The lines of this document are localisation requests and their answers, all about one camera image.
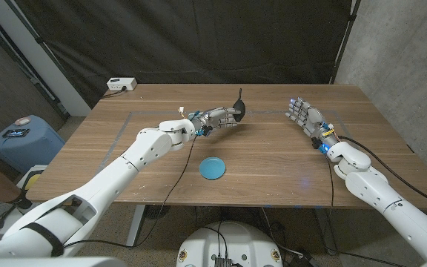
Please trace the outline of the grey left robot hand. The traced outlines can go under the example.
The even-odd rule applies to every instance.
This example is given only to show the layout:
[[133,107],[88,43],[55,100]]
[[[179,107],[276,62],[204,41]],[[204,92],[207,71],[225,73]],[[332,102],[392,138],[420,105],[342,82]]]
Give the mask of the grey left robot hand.
[[215,130],[237,126],[242,111],[236,108],[213,108],[193,115],[191,122],[197,136],[209,136]]

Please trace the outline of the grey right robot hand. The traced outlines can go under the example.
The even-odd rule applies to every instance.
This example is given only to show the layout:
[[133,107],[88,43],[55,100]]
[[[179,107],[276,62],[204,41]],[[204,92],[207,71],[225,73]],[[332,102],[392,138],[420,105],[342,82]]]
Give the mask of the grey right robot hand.
[[303,129],[314,149],[324,148],[327,151],[339,142],[334,126],[328,124],[319,110],[304,99],[291,99],[285,115]]

